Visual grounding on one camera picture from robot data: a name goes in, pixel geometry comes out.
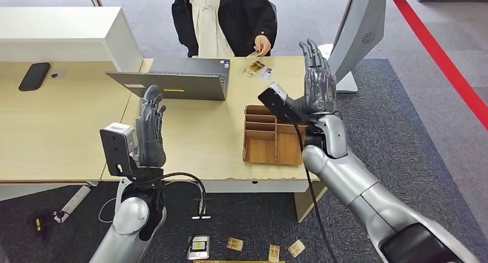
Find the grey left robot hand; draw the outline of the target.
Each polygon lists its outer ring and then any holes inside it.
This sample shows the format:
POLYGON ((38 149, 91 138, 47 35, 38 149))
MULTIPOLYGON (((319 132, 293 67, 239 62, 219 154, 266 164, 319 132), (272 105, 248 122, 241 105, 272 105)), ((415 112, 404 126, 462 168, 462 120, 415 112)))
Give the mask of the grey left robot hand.
POLYGON ((160 105, 161 101, 162 94, 159 87, 149 86, 143 95, 139 117, 135 121, 140 166, 162 167, 166 162, 161 133, 166 105, 160 105))

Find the person's left hand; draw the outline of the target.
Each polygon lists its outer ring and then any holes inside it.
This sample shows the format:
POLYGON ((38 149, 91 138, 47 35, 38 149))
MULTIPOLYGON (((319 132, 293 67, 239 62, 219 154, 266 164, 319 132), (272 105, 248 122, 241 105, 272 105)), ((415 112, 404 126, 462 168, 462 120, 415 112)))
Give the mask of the person's left hand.
POLYGON ((258 35, 254 39, 256 56, 265 56, 271 49, 271 43, 265 35, 258 35))

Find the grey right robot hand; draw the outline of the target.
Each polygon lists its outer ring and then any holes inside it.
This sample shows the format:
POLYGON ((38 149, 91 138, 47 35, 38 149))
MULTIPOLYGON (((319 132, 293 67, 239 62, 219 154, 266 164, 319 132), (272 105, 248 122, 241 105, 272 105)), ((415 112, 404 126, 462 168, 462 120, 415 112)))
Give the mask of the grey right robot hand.
POLYGON ((336 109, 335 75, 313 40, 301 41, 299 47, 302 49, 306 68, 304 94, 297 99, 287 97, 286 102, 303 117, 333 113, 336 109))

